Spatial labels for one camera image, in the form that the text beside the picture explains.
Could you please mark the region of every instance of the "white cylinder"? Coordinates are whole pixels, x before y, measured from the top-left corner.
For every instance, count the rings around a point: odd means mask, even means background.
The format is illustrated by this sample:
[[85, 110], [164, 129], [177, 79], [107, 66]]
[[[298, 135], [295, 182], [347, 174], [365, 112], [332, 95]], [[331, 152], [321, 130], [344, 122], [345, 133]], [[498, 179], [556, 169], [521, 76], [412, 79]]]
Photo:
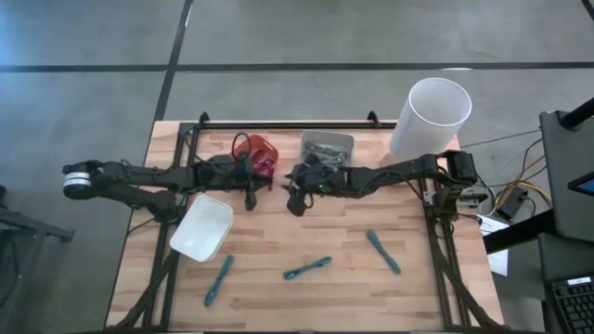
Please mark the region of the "white cylinder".
[[471, 111], [471, 97], [459, 84], [442, 78], [415, 83], [394, 128], [390, 152], [397, 161], [441, 153]]

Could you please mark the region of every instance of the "gray floor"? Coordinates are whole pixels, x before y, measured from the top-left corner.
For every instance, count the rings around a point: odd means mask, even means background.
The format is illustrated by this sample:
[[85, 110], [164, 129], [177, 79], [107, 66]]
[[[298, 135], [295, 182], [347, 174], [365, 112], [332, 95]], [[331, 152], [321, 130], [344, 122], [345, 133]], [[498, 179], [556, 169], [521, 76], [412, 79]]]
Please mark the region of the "gray floor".
[[[9, 0], [0, 3], [0, 65], [166, 64], [183, 0]], [[594, 22], [578, 0], [197, 0], [180, 63], [592, 61]], [[541, 111], [592, 96], [594, 70], [178, 73], [166, 120], [397, 118], [430, 76], [471, 94], [459, 133], [487, 183], [508, 182], [539, 134]], [[0, 73], [0, 184], [7, 204], [76, 229], [50, 240], [28, 291], [23, 332], [101, 328], [130, 211], [61, 194], [61, 166], [86, 159], [140, 163], [164, 73]], [[542, 154], [536, 147], [529, 160]], [[543, 173], [534, 182], [548, 189]], [[545, 205], [537, 201], [538, 210]], [[534, 245], [496, 277], [506, 322], [541, 329]]]

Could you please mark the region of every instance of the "yellow cable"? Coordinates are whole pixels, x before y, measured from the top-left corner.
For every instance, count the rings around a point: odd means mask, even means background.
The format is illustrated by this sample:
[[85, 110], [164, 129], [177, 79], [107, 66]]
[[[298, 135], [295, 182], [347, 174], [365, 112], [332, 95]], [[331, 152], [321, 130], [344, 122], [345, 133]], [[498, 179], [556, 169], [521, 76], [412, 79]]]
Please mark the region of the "yellow cable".
[[[542, 188], [539, 188], [538, 186], [534, 186], [534, 185], [531, 185], [531, 184], [527, 184], [527, 183], [525, 183], [525, 182], [518, 182], [518, 183], [516, 184], [516, 186], [527, 187], [527, 188], [533, 189], [534, 191], [537, 191], [538, 193], [540, 193], [540, 194], [541, 194], [541, 195], [542, 195], [542, 196], [543, 196], [545, 199], [547, 199], [547, 201], [548, 201], [550, 204], [552, 204], [552, 198], [551, 198], [551, 197], [550, 197], [550, 195], [549, 195], [549, 194], [548, 194], [548, 193], [547, 193], [545, 190], [543, 190]], [[498, 197], [498, 198], [495, 200], [495, 205], [496, 205], [496, 206], [498, 206], [500, 202], [501, 202], [501, 196], [499, 196], [499, 197]]]
[[511, 195], [511, 192], [513, 191], [513, 189], [516, 188], [516, 186], [520, 182], [520, 179], [522, 178], [523, 174], [526, 173], [527, 170], [529, 170], [530, 168], [532, 168], [534, 165], [536, 165], [539, 161], [541, 161], [543, 159], [545, 159], [545, 155], [544, 154], [542, 156], [540, 156], [540, 158], [536, 159], [531, 164], [529, 164], [526, 168], [523, 169], [523, 171], [521, 171], [518, 174], [518, 176], [516, 176], [516, 179], [513, 180], [513, 182], [510, 184], [510, 187], [506, 191], [503, 192], [500, 200], [499, 201], [496, 201], [496, 206], [498, 208], [500, 208], [500, 205], [498, 205], [498, 204], [500, 202], [505, 203], [506, 199], [508, 199], [508, 197]]

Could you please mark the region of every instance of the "black floor stripe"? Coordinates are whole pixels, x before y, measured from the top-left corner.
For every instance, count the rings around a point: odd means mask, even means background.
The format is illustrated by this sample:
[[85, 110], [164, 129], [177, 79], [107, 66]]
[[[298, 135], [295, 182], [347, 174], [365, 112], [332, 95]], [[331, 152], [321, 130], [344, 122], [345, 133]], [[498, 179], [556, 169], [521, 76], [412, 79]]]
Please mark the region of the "black floor stripe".
[[177, 34], [175, 35], [174, 48], [171, 50], [171, 56], [169, 57], [169, 65], [167, 66], [167, 72], [165, 72], [165, 78], [161, 87], [161, 93], [159, 94], [159, 101], [157, 102], [157, 108], [155, 109], [155, 115], [153, 121], [162, 121], [165, 117], [165, 111], [167, 110], [167, 102], [169, 101], [169, 95], [171, 94], [171, 87], [174, 83], [174, 77], [176, 72], [177, 61], [179, 55], [182, 52], [182, 44], [184, 43], [184, 35], [186, 34], [186, 27], [189, 21], [189, 14], [192, 9], [194, 1], [186, 0], [184, 2], [184, 8], [182, 9], [182, 16], [179, 19], [177, 25]]
[[3, 73], [52, 72], [140, 72], [166, 71], [167, 65], [7, 65], [0, 66]]
[[25, 65], [0, 66], [0, 72], [265, 72], [265, 71], [421, 71], [421, 70], [579, 70], [594, 69], [594, 61], [496, 63], [292, 63], [292, 64], [183, 64], [177, 65], [181, 39], [174, 44], [169, 65]]
[[586, 8], [586, 12], [588, 13], [588, 15], [590, 15], [590, 18], [594, 21], [594, 7], [592, 7], [590, 0], [582, 0], [582, 4], [584, 4], [584, 7]]
[[293, 63], [178, 65], [185, 72], [251, 71], [418, 71], [418, 70], [559, 70], [594, 69], [594, 61], [495, 63]]

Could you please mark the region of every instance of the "teal object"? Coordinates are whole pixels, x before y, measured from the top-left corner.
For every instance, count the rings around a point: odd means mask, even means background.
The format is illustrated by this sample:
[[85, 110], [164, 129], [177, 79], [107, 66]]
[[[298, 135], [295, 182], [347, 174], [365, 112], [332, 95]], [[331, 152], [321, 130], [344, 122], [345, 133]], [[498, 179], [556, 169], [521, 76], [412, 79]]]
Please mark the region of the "teal object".
[[216, 298], [216, 293], [219, 291], [219, 288], [221, 287], [223, 277], [225, 277], [226, 274], [229, 272], [229, 268], [231, 267], [232, 263], [233, 255], [228, 255], [225, 259], [223, 267], [221, 268], [221, 271], [219, 271], [219, 275], [216, 277], [216, 280], [214, 281], [213, 286], [206, 294], [206, 297], [204, 297], [204, 306], [209, 307], [214, 302], [214, 298]]
[[323, 259], [317, 260], [314, 263], [311, 263], [309, 265], [305, 265], [301, 268], [297, 268], [297, 269], [293, 269], [293, 270], [289, 270], [286, 271], [282, 274], [282, 276], [286, 279], [286, 280], [290, 280], [290, 279], [294, 279], [295, 277], [303, 274], [304, 272], [313, 269], [313, 268], [318, 268], [318, 267], [323, 267], [324, 265], [330, 264], [332, 263], [332, 257], [331, 256], [327, 256]]
[[380, 255], [383, 257], [383, 259], [386, 261], [386, 263], [390, 266], [390, 269], [392, 269], [392, 271], [395, 274], [400, 274], [400, 267], [398, 266], [398, 263], [383, 248], [383, 246], [381, 245], [380, 239], [378, 238], [378, 235], [375, 233], [375, 231], [368, 230], [367, 235], [368, 235], [369, 241], [371, 241], [371, 244], [375, 247], [376, 250], [378, 250]]

